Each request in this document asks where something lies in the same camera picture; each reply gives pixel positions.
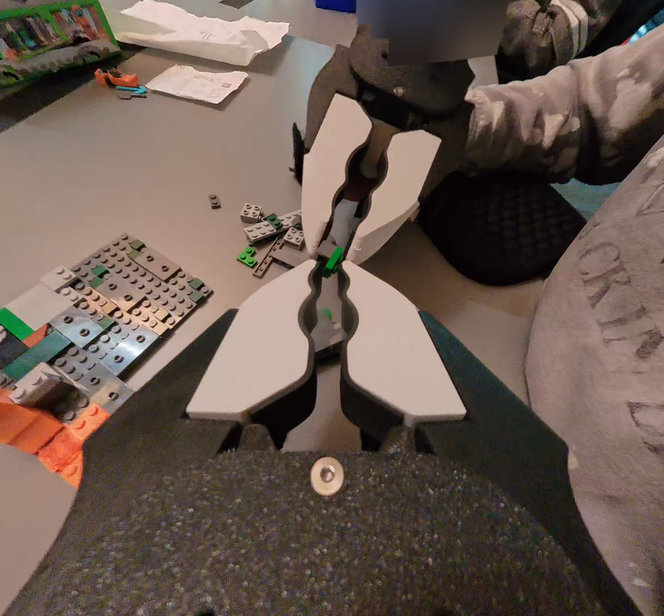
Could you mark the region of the person's right forearm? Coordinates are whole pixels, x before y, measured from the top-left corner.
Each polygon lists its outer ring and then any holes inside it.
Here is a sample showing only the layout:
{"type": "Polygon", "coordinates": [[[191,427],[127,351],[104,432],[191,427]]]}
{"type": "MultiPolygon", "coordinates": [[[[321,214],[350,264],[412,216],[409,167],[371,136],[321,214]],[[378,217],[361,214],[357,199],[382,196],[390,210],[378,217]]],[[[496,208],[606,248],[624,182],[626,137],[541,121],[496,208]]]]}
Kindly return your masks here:
{"type": "Polygon", "coordinates": [[[663,177],[662,25],[532,80],[477,86],[467,100],[463,173],[600,186],[643,163],[646,180],[663,177]]]}

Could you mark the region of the grey splattered hoodie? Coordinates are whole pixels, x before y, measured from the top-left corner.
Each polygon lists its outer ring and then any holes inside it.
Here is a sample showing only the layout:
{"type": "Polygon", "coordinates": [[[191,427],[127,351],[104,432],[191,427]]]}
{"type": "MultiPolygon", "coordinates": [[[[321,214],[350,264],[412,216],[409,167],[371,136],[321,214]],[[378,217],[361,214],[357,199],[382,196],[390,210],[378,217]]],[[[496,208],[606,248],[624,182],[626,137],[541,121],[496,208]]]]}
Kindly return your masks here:
{"type": "Polygon", "coordinates": [[[548,277],[531,405],[569,446],[575,501],[643,615],[663,614],[663,139],[548,277]]]}

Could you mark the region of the long grey lego plate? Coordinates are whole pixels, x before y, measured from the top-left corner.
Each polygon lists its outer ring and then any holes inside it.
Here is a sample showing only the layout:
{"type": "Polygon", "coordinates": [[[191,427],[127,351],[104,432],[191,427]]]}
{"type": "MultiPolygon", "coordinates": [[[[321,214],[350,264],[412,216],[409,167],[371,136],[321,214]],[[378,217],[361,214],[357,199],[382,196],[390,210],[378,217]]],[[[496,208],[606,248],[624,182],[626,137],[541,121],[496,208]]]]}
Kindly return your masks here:
{"type": "Polygon", "coordinates": [[[278,215],[278,217],[284,224],[284,227],[279,231],[273,230],[270,225],[267,224],[265,221],[266,217],[264,218],[263,222],[248,224],[244,229],[248,243],[250,245],[254,245],[255,243],[259,243],[264,239],[275,238],[282,235],[283,233],[286,233],[288,228],[294,226],[299,221],[301,218],[301,211],[297,210],[294,212],[285,213],[283,215],[278,215]]]}

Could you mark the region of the narrow dark grey lego plate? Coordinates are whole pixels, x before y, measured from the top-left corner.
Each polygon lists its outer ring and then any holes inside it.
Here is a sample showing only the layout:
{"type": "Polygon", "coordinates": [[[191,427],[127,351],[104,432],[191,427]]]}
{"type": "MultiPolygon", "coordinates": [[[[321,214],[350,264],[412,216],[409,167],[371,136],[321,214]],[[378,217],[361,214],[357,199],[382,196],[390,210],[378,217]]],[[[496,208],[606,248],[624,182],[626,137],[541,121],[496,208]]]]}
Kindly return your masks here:
{"type": "Polygon", "coordinates": [[[274,255],[281,249],[283,241],[283,236],[280,236],[273,242],[270,249],[263,256],[261,262],[254,269],[252,273],[253,277],[257,279],[262,279],[264,277],[274,260],[274,255]]]}

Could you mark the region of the green lego set box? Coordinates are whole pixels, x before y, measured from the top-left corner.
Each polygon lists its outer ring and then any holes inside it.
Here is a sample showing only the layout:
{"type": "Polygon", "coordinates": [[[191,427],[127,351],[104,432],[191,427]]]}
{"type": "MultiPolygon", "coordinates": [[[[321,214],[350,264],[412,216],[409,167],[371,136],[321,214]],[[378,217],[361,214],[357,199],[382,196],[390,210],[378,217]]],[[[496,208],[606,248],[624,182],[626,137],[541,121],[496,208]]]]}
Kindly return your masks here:
{"type": "Polygon", "coordinates": [[[99,0],[1,0],[1,89],[119,53],[99,0]]]}

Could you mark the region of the grey lego wall section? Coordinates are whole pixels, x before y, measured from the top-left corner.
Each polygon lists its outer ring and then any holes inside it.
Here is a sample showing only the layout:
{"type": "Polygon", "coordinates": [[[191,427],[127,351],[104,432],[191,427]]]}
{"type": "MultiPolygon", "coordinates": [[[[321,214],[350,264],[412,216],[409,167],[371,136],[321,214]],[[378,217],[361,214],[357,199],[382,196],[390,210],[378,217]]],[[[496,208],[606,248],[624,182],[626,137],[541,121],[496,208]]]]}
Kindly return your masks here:
{"type": "MultiPolygon", "coordinates": [[[[359,224],[355,212],[358,202],[343,200],[335,209],[328,240],[336,246],[350,244],[353,231],[359,224]]],[[[342,308],[339,298],[337,274],[321,279],[320,296],[317,300],[317,324],[311,332],[317,364],[328,364],[338,359],[339,349],[345,333],[342,325],[342,308]]]]}

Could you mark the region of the small torn white paper bag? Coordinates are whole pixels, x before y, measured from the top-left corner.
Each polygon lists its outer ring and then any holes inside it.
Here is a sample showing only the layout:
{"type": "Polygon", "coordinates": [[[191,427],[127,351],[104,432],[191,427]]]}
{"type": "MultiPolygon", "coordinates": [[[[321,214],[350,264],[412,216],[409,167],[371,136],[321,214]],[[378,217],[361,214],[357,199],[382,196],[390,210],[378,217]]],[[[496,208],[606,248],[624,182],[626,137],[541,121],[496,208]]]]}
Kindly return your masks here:
{"type": "Polygon", "coordinates": [[[191,66],[174,65],[145,85],[154,91],[181,99],[218,105],[247,81],[246,72],[204,72],[191,66]]]}

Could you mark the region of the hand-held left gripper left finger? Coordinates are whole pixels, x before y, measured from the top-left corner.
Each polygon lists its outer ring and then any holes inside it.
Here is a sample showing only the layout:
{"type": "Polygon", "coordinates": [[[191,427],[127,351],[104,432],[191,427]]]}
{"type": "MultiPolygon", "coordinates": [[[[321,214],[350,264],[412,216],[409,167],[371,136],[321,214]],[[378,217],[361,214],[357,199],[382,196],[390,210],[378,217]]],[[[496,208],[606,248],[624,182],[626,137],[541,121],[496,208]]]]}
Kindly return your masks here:
{"type": "Polygon", "coordinates": [[[237,310],[186,407],[192,419],[258,424],[283,447],[316,403],[315,260],[262,285],[237,310]]]}

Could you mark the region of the partly built grey lego model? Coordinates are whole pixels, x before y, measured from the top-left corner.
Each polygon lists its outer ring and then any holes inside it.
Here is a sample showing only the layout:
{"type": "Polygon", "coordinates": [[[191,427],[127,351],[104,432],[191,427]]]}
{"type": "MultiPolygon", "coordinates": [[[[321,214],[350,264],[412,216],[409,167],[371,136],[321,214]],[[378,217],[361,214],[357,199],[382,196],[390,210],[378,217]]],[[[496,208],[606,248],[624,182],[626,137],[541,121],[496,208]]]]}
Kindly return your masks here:
{"type": "Polygon", "coordinates": [[[1,309],[1,444],[77,489],[83,446],[133,395],[123,377],[212,295],[123,233],[1,309]]]}

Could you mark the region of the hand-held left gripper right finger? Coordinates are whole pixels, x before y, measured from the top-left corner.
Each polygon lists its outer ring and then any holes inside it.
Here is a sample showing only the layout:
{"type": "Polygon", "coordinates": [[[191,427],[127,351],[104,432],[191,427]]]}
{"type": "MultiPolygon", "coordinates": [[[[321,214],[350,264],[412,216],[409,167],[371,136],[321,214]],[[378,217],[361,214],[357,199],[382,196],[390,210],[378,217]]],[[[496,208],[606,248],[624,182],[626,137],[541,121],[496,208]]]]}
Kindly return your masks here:
{"type": "Polygon", "coordinates": [[[461,421],[467,409],[418,308],[400,291],[346,261],[339,270],[346,333],[344,415],[374,443],[391,429],[461,421]]]}

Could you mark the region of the small orange lego figure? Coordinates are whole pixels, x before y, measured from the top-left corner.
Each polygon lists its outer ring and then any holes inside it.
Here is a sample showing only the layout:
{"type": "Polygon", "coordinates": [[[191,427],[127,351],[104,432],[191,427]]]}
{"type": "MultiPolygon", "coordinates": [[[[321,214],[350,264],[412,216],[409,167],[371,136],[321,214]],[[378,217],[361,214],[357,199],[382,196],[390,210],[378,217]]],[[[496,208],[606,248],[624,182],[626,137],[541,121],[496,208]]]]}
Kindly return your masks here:
{"type": "Polygon", "coordinates": [[[123,73],[119,69],[97,69],[94,76],[102,87],[114,89],[120,99],[147,97],[146,87],[139,82],[135,74],[123,73]]]}

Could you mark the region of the torn white printed paper bag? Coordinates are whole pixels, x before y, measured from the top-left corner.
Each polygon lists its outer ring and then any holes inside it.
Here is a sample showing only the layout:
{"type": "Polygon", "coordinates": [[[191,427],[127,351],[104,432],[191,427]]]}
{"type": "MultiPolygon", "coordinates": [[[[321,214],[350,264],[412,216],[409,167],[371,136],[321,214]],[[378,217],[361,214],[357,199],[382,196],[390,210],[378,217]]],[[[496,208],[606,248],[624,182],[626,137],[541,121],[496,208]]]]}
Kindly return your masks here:
{"type": "Polygon", "coordinates": [[[200,17],[156,0],[141,0],[107,17],[118,41],[240,67],[277,47],[289,32],[287,22],[200,17]]]}

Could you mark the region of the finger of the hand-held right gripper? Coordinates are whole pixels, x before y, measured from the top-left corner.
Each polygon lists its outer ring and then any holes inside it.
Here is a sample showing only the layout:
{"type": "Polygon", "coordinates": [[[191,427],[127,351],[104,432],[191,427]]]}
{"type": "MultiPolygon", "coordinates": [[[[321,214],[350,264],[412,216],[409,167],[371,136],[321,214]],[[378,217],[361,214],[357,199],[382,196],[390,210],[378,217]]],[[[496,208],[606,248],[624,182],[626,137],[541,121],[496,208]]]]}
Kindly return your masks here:
{"type": "Polygon", "coordinates": [[[441,145],[425,130],[394,135],[385,151],[385,176],[353,236],[353,263],[377,253],[419,207],[419,196],[441,145]]]}
{"type": "Polygon", "coordinates": [[[336,197],[347,183],[354,154],[369,140],[372,123],[354,99],[335,94],[303,159],[302,230],[307,254],[317,257],[336,197]]]}

